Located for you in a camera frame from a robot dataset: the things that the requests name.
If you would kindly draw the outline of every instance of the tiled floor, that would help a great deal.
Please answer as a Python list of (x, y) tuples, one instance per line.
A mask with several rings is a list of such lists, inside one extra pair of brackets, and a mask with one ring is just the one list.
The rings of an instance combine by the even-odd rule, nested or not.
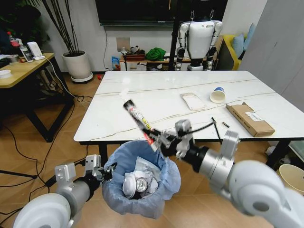
[[(100, 80), (96, 78), (88, 84), (72, 84), (67, 77), (69, 89), (79, 95), (92, 96)], [(53, 105), (37, 110), (40, 118), (47, 126), (50, 126), (54, 117), (60, 110), (59, 105)], [(86, 154), (86, 147), (74, 142), (74, 134), (86, 113), (86, 108), (76, 102), (75, 110), (58, 134), (47, 158), (46, 166), (42, 172), (42, 178), (48, 180), (54, 175), (56, 165), (75, 161)], [(42, 167), (43, 159), (51, 146), (46, 143), (25, 115), (16, 114), (8, 117), (3, 123), (9, 127), (17, 138), (19, 150), (27, 156), (39, 160), (38, 169)], [(219, 149), (218, 143), (207, 143), (213, 149)], [(118, 145), (108, 146), (110, 155)], [(266, 142), (242, 142), (236, 154), (236, 162), (244, 159), (266, 161), (264, 155), (268, 147)], [(98, 153), (97, 146), (89, 146), (89, 154)], [(77, 227), (115, 227), (115, 228), (270, 228), (272, 227), (264, 219), (247, 217), (236, 211), (229, 202), (212, 193), (205, 177), (192, 171), (190, 165), (176, 161), (181, 174), (180, 191), (166, 202), (163, 215), (158, 220), (144, 218), (138, 215), (124, 215), (112, 211), (102, 198), (101, 191), (97, 190), (93, 198), (83, 208), (81, 221)], [(0, 130), (0, 167), (8, 171), (35, 174), (35, 162), (21, 157), (14, 145), (12, 136), (6, 129)], [(77, 167), (78, 175), (83, 172), (82, 167)], [(27, 178), (0, 175), (0, 185), (12, 185), (26, 181)], [(0, 211), (9, 212), (22, 207), (29, 199), (29, 193), (38, 186), (42, 186), (39, 180), (11, 187), (0, 188)], [(32, 199), (47, 192), (46, 188), (37, 190), (32, 194)], [(0, 222), (7, 216), (0, 215)], [(12, 227), (15, 215), (3, 225)]]

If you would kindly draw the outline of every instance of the white wall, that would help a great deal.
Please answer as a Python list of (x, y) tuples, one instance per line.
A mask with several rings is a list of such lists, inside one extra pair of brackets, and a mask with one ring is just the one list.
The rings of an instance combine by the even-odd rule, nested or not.
[(304, 1), (268, 0), (239, 70), (304, 111)]
[[(265, 2), (266, 0), (228, 0), (223, 18), (222, 34), (246, 33), (252, 22), (258, 22)], [(95, 0), (72, 0), (70, 8), (80, 49), (88, 53), (92, 71), (104, 71), (105, 31), (104, 27), (99, 25)], [(50, 41), (44, 45), (43, 49), (54, 52), (61, 70), (67, 71), (61, 57), (63, 53), (67, 52), (67, 49), (44, 7), (40, 7), (39, 10), (50, 36)], [(116, 37), (130, 37), (131, 46), (138, 45), (146, 52), (154, 47), (170, 51), (172, 28), (106, 27), (106, 29), (108, 46), (105, 67), (110, 69), (112, 68), (112, 56), (120, 56), (120, 53), (117, 52)]]
[(257, 25), (266, 2), (267, 0), (228, 0), (221, 33), (248, 33), (251, 23)]

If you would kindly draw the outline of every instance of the black table frame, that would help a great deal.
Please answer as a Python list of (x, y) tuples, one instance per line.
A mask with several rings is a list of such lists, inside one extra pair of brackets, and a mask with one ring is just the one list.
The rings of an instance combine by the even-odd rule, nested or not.
[[(60, 78), (63, 85), (66, 87), (66, 89), (68, 90), (67, 84), (62, 76), (61, 70), (58, 66), (58, 63), (57, 63), (55, 57), (53, 56), (49, 60), (54, 66), (55, 73)], [(48, 65), (49, 65), (49, 62), (47, 61), (42, 66), (40, 66), (38, 69), (36, 69), (32, 73), (30, 73), (22, 81), (18, 82), (16, 85), (14, 85), (13, 87), (1, 88), (0, 90), (3, 90), (4, 92), (9, 91), (10, 93), (14, 93), (14, 91), (18, 91), (19, 93), (20, 93), (20, 91), (26, 91), (26, 88), (24, 88), (24, 83), (26, 83), (26, 81), (30, 80), (31, 76), (35, 76), (41, 70), (45, 69), (46, 66), (48, 66)], [(24, 105), (22, 107), (23, 111), (25, 112), (28, 119), (32, 122), (32, 124), (39, 131), (39, 133), (42, 135), (42, 137), (45, 139), (46, 142), (50, 143), (53, 141), (58, 128), (61, 126), (61, 124), (62, 124), (65, 116), (69, 112), (70, 108), (74, 105), (73, 97), (69, 93), (65, 92), (65, 96), (63, 98), (63, 103), (65, 104), (64, 107), (62, 108), (61, 112), (59, 113), (59, 115), (57, 116), (57, 118), (55, 119), (53, 124), (51, 125), (50, 129), (48, 130), (45, 127), (45, 125), (42, 123), (42, 121), (39, 119), (37, 114), (35, 113), (35, 111), (34, 111), (35, 106), (31, 105), (31, 104), (27, 104), (26, 100), (24, 101)]]
[[(273, 153), (269, 156), (266, 165), (272, 169), (276, 168), (277, 163), (285, 157), (288, 152), (288, 145), (291, 141), (301, 141), (304, 138), (244, 138), (241, 142), (264, 142), (264, 141), (279, 141)], [(99, 154), (101, 155), (101, 164), (104, 165), (108, 161), (107, 145), (123, 144), (129, 141), (83, 141), (80, 145), (98, 145)], [(196, 139), (195, 142), (219, 142), (219, 139)]]

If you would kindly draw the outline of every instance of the bottle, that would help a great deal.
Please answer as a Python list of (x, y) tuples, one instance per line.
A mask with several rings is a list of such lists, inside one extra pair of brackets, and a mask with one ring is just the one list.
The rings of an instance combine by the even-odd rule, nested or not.
[(18, 44), (19, 44), (19, 48), (20, 48), (20, 51), (22, 52), (24, 58), (30, 63), (30, 62), (33, 62), (33, 57), (32, 57), (32, 54), (29, 52), (28, 48), (23, 45), (22, 43), (22, 40), (21, 39), (16, 39), (18, 41)]
[(10, 44), (13, 47), (19, 47), (18, 41), (11, 35), (11, 32), (8, 32), (8, 36), (9, 36)]

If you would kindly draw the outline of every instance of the trash can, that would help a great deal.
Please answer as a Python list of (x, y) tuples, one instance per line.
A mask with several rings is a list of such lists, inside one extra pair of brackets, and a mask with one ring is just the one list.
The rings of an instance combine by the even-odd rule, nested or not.
[(304, 196), (304, 171), (294, 165), (284, 164), (278, 170), (284, 185)]
[[(158, 189), (144, 199), (129, 199), (122, 190), (124, 174), (133, 172), (137, 157), (141, 157), (161, 170)], [(179, 191), (181, 175), (176, 164), (169, 158), (165, 158), (159, 151), (154, 152), (144, 140), (130, 141), (121, 145), (104, 165), (105, 168), (117, 162), (113, 172), (112, 181), (106, 181), (102, 186), (103, 198), (108, 206), (120, 213), (140, 214), (142, 216), (157, 219), (162, 215), (165, 200)]]

